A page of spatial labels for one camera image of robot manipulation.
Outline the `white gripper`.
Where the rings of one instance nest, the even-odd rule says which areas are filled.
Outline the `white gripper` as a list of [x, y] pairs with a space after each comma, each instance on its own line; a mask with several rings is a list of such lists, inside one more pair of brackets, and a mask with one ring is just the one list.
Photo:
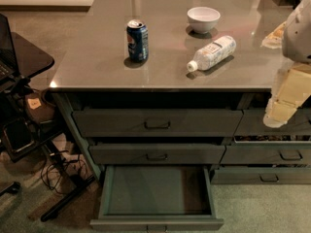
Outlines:
[[295, 62], [292, 66], [279, 69], [271, 89], [272, 100], [268, 101], [263, 124], [279, 128], [288, 123], [311, 95], [311, 65]]

